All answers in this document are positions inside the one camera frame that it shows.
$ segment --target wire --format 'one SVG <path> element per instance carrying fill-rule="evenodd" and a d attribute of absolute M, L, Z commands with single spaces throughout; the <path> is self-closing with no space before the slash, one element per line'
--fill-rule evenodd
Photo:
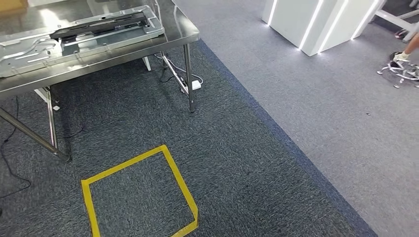
<path fill-rule="evenodd" d="M 81 133 L 81 132 L 83 132 L 83 131 L 84 131 L 84 125 L 83 125 L 83 126 L 82 126 L 82 128 L 81 128 L 79 131 L 77 131 L 76 133 L 74 133 L 74 134 L 72 134 L 72 135 L 70 135 L 70 136 L 67 136 L 67 137 L 57 137 L 57 139 L 72 138 L 72 137 L 76 136 L 77 134 L 79 134 L 79 133 Z"/>
<path fill-rule="evenodd" d="M 165 81 L 160 81 L 160 82 L 166 83 L 166 82 L 170 81 L 170 79 L 172 79 L 173 77 L 174 77 L 174 76 L 171 76 L 169 79 L 167 79 L 167 80 L 165 80 Z"/>
<path fill-rule="evenodd" d="M 159 57 L 159 56 L 157 56 L 156 54 L 154 54 L 154 56 L 156 57 L 156 58 L 158 58 L 158 59 L 161 59 L 161 60 L 163 60 L 163 58 L 161 58 L 161 57 Z M 178 67 L 178 66 L 176 66 L 170 59 L 168 59 L 168 61 L 169 61 L 169 63 L 174 67 L 174 68 L 176 68 L 176 69 L 178 69 L 178 70 L 180 70 L 180 71 L 182 71 L 182 72 L 184 72 L 184 73 L 186 73 L 186 71 L 184 70 L 184 69 L 182 69 L 182 68 L 180 68 L 180 67 Z M 198 76 L 198 75 L 195 75 L 195 74 L 192 74 L 192 76 L 193 77 L 196 77 L 196 78 L 198 78 L 199 80 L 201 80 L 201 82 L 199 82 L 200 84 L 202 84 L 202 83 L 204 83 L 204 80 L 200 77 L 200 76 Z"/>
<path fill-rule="evenodd" d="M 19 101 L 18 101 L 17 96 L 16 96 L 16 119 L 17 119 L 18 117 L 19 117 Z M 22 178 L 22 177 L 20 177 L 20 176 L 16 175 L 15 173 L 13 173 L 12 169 L 10 168 L 10 164 L 9 164 L 9 162 L 7 161 L 6 157 L 4 156 L 4 146 L 5 146 L 5 144 L 6 144 L 6 143 L 7 143 L 7 142 L 11 139 L 11 137 L 14 135 L 14 133 L 15 133 L 15 132 L 16 132 L 16 127 L 14 127 L 14 129 L 13 129 L 12 133 L 11 133 L 11 134 L 10 134 L 10 135 L 6 138 L 6 140 L 4 140 L 4 141 L 3 141 L 3 143 L 1 144 L 1 146 L 0 146 L 0 154 L 1 154 L 1 157 L 3 158 L 4 162 L 6 163 L 6 166 L 7 166 L 7 169 L 9 170 L 9 173 L 10 173 L 13 177 L 15 177 L 15 178 L 17 178 L 17 179 L 19 179 L 19 180 L 23 180 L 23 181 L 27 182 L 27 183 L 28 183 L 28 185 L 27 185 L 26 187 L 24 187 L 24 188 L 21 188 L 21 189 L 17 190 L 17 191 L 14 191 L 14 192 L 9 193 L 9 194 L 7 194 L 7 195 L 1 196 L 1 197 L 0 197 L 0 199 L 5 198 L 5 197 L 8 197 L 8 196 L 10 196 L 10 195 L 13 195 L 13 194 L 15 194 L 15 193 L 18 193 L 18 192 L 20 192 L 20 191 L 23 191 L 23 190 L 25 190 L 25 189 L 29 188 L 29 187 L 32 185 L 32 182 L 31 182 L 30 180 L 25 179 L 25 178 Z"/>

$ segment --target white plug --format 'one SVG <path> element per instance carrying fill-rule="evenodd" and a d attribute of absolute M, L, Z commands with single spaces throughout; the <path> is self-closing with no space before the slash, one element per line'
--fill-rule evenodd
<path fill-rule="evenodd" d="M 201 83 L 198 80 L 193 81 L 192 82 L 192 90 L 197 90 L 199 88 L 201 88 Z"/>

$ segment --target metal tray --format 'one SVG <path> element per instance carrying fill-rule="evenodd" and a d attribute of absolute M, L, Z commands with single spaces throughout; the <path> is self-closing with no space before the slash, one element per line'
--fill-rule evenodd
<path fill-rule="evenodd" d="M 86 34 L 78 36 L 74 41 L 59 40 L 57 42 L 49 37 L 49 34 L 62 27 L 75 26 L 135 12 L 144 13 L 148 22 L 147 26 L 138 25 L 128 29 L 117 29 L 100 35 Z M 147 5 L 77 20 L 67 26 L 57 26 L 55 30 L 51 31 L 51 28 L 45 28 L 1 36 L 0 78 L 75 59 L 82 60 L 83 57 L 149 40 L 165 32 L 162 24 Z"/>

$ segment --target black cable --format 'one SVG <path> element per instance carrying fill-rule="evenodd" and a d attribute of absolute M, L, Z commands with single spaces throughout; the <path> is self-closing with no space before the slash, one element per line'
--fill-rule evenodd
<path fill-rule="evenodd" d="M 16 119 L 17 119 L 18 117 L 19 117 L 19 101 L 18 101 L 17 96 L 16 96 Z M 27 182 L 27 183 L 28 183 L 28 185 L 27 185 L 26 187 L 24 187 L 24 188 L 21 188 L 21 189 L 17 190 L 17 191 L 14 191 L 14 192 L 9 193 L 9 194 L 7 194 L 7 195 L 1 196 L 1 197 L 0 197 L 0 199 L 5 198 L 5 197 L 8 197 L 8 196 L 10 196 L 10 195 L 13 195 L 13 194 L 15 194 L 15 193 L 18 193 L 18 192 L 20 192 L 20 191 L 23 191 L 23 190 L 25 190 L 25 189 L 29 188 L 29 187 L 32 185 L 32 182 L 31 182 L 30 180 L 25 179 L 25 178 L 22 178 L 22 177 L 20 177 L 20 176 L 16 175 L 15 173 L 13 173 L 12 169 L 10 168 L 9 162 L 7 161 L 6 157 L 4 156 L 4 146 L 5 146 L 5 144 L 6 144 L 6 143 L 7 143 L 7 142 L 11 139 L 11 137 L 14 135 L 14 133 L 15 133 L 15 132 L 16 132 L 16 127 L 14 127 L 14 129 L 13 129 L 12 133 L 11 133 L 11 134 L 10 134 L 10 135 L 6 138 L 6 140 L 4 140 L 4 141 L 3 141 L 3 143 L 1 144 L 1 146 L 0 146 L 0 154 L 1 154 L 1 158 L 3 158 L 4 162 L 6 163 L 6 166 L 7 166 L 7 169 L 9 170 L 9 173 L 10 173 L 13 177 L 15 177 L 15 178 L 17 178 L 17 179 L 19 179 L 19 180 L 23 180 L 23 181 Z"/>
<path fill-rule="evenodd" d="M 166 82 L 168 82 L 168 81 L 170 81 L 170 79 L 172 79 L 174 76 L 171 76 L 169 79 L 167 79 L 167 80 L 165 80 L 165 81 L 160 81 L 160 82 L 162 82 L 162 83 L 166 83 Z"/>
<path fill-rule="evenodd" d="M 84 125 L 83 125 L 83 126 L 82 126 L 82 128 L 81 128 L 79 131 L 77 131 L 76 133 L 74 133 L 74 134 L 72 134 L 72 135 L 70 135 L 70 136 L 68 136 L 68 137 L 57 137 L 57 139 L 72 138 L 72 137 L 76 136 L 77 134 L 79 134 L 79 133 L 81 133 L 81 132 L 83 132 L 83 131 L 84 131 Z"/>
<path fill-rule="evenodd" d="M 169 79 L 167 79 L 167 80 L 162 80 L 163 79 L 163 76 L 165 75 L 165 71 L 166 71 L 166 69 L 167 68 L 163 68 L 163 71 L 162 71 L 162 75 L 160 76 L 160 78 L 159 78 L 159 81 L 160 82 L 162 82 L 162 83 L 166 83 L 166 82 L 168 82 L 168 81 L 170 81 L 170 79 L 172 79 L 174 76 L 171 76 Z"/>

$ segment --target person's leg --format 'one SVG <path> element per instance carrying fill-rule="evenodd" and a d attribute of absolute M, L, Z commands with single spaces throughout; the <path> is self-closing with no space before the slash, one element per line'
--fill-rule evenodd
<path fill-rule="evenodd" d="M 416 35 L 413 37 L 412 40 L 410 40 L 409 44 L 405 48 L 405 51 L 403 51 L 402 53 L 396 53 L 394 55 L 394 59 L 407 60 L 409 58 L 409 55 L 417 48 L 419 48 L 419 34 L 416 33 Z"/>

